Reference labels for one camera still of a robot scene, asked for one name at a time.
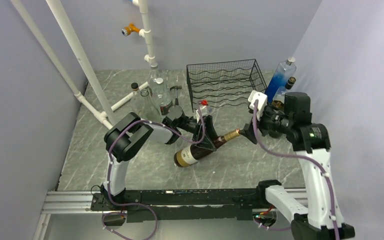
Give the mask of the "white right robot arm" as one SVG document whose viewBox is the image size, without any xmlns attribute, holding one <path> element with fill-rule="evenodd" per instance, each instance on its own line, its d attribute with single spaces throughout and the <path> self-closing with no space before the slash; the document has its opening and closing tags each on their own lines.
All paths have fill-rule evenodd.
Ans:
<svg viewBox="0 0 384 240">
<path fill-rule="evenodd" d="M 355 228 L 346 223 L 335 196 L 331 174 L 331 143 L 327 128 L 312 122 L 311 99 L 304 92 L 289 92 L 284 108 L 268 103 L 268 97 L 253 90 L 249 97 L 250 123 L 243 134 L 263 147 L 261 136 L 276 132 L 291 143 L 291 159 L 298 159 L 303 172 L 307 204 L 299 203 L 277 180 L 258 184 L 256 203 L 275 207 L 290 224 L 296 240 L 346 240 L 354 238 Z"/>
</svg>

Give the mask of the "blue square glass bottle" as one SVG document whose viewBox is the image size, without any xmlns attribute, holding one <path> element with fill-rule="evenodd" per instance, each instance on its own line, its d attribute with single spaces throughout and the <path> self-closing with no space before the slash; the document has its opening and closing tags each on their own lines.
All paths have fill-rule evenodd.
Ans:
<svg viewBox="0 0 384 240">
<path fill-rule="evenodd" d="M 265 90 L 264 94 L 267 95 L 267 102 L 271 103 L 273 98 L 280 87 L 284 87 L 290 77 L 293 77 L 297 66 L 295 65 L 296 59 L 293 56 L 287 60 L 280 62 Z"/>
</svg>

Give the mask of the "clear bottle red black label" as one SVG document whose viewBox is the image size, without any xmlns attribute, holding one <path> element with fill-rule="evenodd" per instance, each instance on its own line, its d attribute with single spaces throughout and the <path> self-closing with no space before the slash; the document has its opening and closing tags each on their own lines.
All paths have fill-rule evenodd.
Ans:
<svg viewBox="0 0 384 240">
<path fill-rule="evenodd" d="M 131 84 L 131 89 L 132 89 L 132 97 L 130 99 L 130 105 L 131 105 L 132 111 L 141 117 L 142 109 L 143 109 L 143 100 L 142 100 L 141 90 L 139 88 L 138 83 L 133 82 Z"/>
</svg>

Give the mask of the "clear bottle black gold cap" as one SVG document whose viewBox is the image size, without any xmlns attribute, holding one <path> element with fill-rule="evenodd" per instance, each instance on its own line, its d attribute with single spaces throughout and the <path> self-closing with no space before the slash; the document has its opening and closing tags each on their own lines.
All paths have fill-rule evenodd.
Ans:
<svg viewBox="0 0 384 240">
<path fill-rule="evenodd" d="M 296 78 L 294 76 L 291 76 L 286 84 L 284 86 L 281 86 L 278 88 L 278 90 L 276 91 L 273 99 L 272 99 L 272 102 L 271 104 L 279 109 L 279 110 L 283 110 L 284 107 L 285 107 L 285 94 L 291 90 L 291 88 L 294 86 L 296 82 Z"/>
</svg>

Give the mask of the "clear round glass bottle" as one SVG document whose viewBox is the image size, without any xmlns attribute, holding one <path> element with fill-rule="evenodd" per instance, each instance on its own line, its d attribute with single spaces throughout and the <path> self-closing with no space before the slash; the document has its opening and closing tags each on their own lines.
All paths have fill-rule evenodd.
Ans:
<svg viewBox="0 0 384 240">
<path fill-rule="evenodd" d="M 157 62 L 150 64 L 150 73 L 148 77 L 148 88 L 150 95 L 153 95 L 154 90 L 157 88 L 157 79 L 161 76 L 159 66 Z"/>
</svg>

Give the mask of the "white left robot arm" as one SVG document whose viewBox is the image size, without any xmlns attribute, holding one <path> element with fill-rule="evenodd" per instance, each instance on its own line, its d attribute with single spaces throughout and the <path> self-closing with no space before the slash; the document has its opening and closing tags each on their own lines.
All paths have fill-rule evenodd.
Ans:
<svg viewBox="0 0 384 240">
<path fill-rule="evenodd" d="M 125 179 L 129 161 L 143 145 L 147 141 L 171 145 L 182 137 L 180 130 L 193 135 L 189 143 L 215 148 L 211 142 L 218 135 L 211 115 L 186 116 L 179 105 L 170 107 L 162 122 L 144 119 L 130 112 L 105 134 L 108 171 L 101 193 L 104 195 L 103 202 L 109 209 L 117 210 L 126 202 Z"/>
</svg>

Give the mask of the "clear glass bottle silver cap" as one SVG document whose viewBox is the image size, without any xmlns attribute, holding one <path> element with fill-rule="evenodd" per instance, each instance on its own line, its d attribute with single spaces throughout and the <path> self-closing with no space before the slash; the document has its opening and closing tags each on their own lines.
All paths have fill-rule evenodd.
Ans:
<svg viewBox="0 0 384 240">
<path fill-rule="evenodd" d="M 151 89 L 154 105 L 159 110 L 161 117 L 164 118 L 173 106 L 173 99 L 167 82 L 162 77 L 158 77 L 153 81 Z"/>
</svg>

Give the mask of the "brown bottle gold foil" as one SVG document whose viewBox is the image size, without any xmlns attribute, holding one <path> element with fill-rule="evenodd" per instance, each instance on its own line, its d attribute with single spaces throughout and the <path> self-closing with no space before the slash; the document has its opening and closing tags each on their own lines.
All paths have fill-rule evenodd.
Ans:
<svg viewBox="0 0 384 240">
<path fill-rule="evenodd" d="M 177 167 L 185 168 L 188 166 L 191 166 L 195 163 L 198 163 L 201 159 L 205 158 L 206 156 L 212 154 L 217 149 L 219 149 L 221 146 L 226 144 L 227 142 L 231 141 L 232 139 L 235 139 L 240 136 L 240 129 L 237 128 L 233 131 L 230 131 L 224 135 L 219 136 L 217 139 L 213 140 L 212 143 L 215 146 L 215 150 L 210 150 L 206 148 L 201 148 L 198 146 L 195 146 L 193 144 L 183 148 L 182 150 L 179 150 L 176 152 L 173 156 L 174 164 Z"/>
</svg>

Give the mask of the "clear bottle black gold label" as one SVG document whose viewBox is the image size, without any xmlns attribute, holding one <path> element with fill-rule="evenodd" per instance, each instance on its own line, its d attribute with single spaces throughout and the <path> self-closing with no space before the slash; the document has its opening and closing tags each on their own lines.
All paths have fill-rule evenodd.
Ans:
<svg viewBox="0 0 384 240">
<path fill-rule="evenodd" d="M 141 90 L 140 96 L 142 101 L 141 118 L 151 122 L 160 123 L 162 121 L 161 115 L 152 102 L 148 88 Z"/>
</svg>

